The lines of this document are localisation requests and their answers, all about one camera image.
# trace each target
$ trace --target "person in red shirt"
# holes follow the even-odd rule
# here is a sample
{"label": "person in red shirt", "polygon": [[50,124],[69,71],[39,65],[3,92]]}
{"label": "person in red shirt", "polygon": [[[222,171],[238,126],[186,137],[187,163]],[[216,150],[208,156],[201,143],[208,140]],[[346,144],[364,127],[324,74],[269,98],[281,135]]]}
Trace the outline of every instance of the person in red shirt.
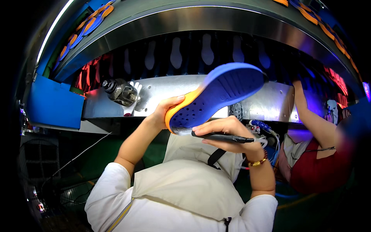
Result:
{"label": "person in red shirt", "polygon": [[338,135],[336,125],[308,109],[301,82],[296,80],[293,85],[299,118],[313,134],[313,139],[298,159],[293,157],[296,161],[292,167],[282,143],[279,169],[298,192],[309,194],[332,191],[344,185],[350,176],[351,152],[349,149],[339,149],[338,145],[342,144],[344,147],[346,141]]}

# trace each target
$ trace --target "white sleeve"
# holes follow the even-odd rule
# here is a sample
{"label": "white sleeve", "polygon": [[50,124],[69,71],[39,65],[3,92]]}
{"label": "white sleeve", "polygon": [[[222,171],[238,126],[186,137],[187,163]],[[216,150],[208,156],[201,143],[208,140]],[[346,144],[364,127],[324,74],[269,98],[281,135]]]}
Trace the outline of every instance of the white sleeve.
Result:
{"label": "white sleeve", "polygon": [[267,232],[272,231],[277,199],[268,194],[251,198],[242,208],[241,217],[247,231]]}
{"label": "white sleeve", "polygon": [[105,231],[123,210],[122,205],[130,202],[131,194],[125,194],[129,188],[130,175],[126,168],[118,163],[109,163],[85,204],[85,212],[93,231]]}

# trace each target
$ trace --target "white light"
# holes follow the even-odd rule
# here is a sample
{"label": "white light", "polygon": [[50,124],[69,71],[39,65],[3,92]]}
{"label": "white light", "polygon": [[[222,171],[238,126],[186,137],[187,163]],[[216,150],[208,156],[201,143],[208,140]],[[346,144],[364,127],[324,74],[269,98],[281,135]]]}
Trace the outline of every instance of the white light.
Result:
{"label": "white light", "polygon": [[50,27],[49,31],[47,32],[46,34],[46,37],[44,39],[44,42],[43,44],[41,45],[41,48],[40,48],[40,52],[39,52],[39,55],[37,56],[37,60],[36,60],[36,65],[39,63],[39,60],[40,60],[40,57],[41,57],[41,54],[43,53],[43,50],[44,50],[44,47],[46,45],[46,42],[50,36],[50,34],[52,33],[55,25],[57,25],[57,22],[59,21],[59,19],[62,17],[62,15],[64,14],[64,12],[67,10],[67,8],[71,5],[71,3],[73,2],[73,0],[69,0],[67,2],[67,4],[63,7],[63,9],[60,11],[59,15],[55,18],[52,26]]}

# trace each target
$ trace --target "person in white shirt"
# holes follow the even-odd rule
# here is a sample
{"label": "person in white shirt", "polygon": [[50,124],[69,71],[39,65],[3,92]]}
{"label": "person in white shirt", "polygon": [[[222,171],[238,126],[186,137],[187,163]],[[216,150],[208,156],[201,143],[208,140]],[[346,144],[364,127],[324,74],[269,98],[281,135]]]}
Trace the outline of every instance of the person in white shirt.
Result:
{"label": "person in white shirt", "polygon": [[[166,129],[166,111],[183,100],[184,95],[161,101],[106,166],[85,205],[94,231],[272,231],[278,205],[275,177],[268,160],[259,165],[266,153],[257,142],[227,143],[172,134],[164,162],[135,173],[130,187],[135,164]],[[193,131],[254,138],[234,116],[209,121]],[[218,148],[227,152],[214,167],[207,165]],[[245,161],[242,153],[252,186],[246,204],[233,186]]]}

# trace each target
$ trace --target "green floor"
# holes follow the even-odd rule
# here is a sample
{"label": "green floor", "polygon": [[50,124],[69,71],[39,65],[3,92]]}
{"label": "green floor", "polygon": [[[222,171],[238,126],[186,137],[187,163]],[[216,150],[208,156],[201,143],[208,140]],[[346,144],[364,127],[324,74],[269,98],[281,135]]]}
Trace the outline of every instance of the green floor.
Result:
{"label": "green floor", "polygon": [[[63,177],[62,175],[58,184],[67,187],[72,184],[97,179],[103,172],[105,166],[113,162],[123,140],[130,135],[132,131],[133,130],[128,130],[121,136],[109,135],[86,151],[76,159],[73,168],[70,170],[70,175],[68,175],[68,177]],[[162,163],[169,135],[169,132],[164,130],[149,145],[143,156],[145,168]],[[84,133],[66,133],[61,136],[67,137],[70,142],[75,141],[73,153],[80,153],[102,137],[102,135]],[[248,174],[248,171],[241,170],[235,182],[235,187],[244,202],[249,200],[251,194]],[[276,212],[273,231],[325,230],[327,218],[339,208],[338,202],[344,188],[345,187],[326,194],[309,196],[299,195],[294,199],[277,197],[279,206]],[[75,195],[78,196],[84,191],[77,191]],[[291,189],[285,186],[277,186],[277,192],[282,194],[293,193]],[[75,205],[71,209],[79,211],[79,213],[83,215],[83,212],[81,212],[83,210],[83,205]]]}

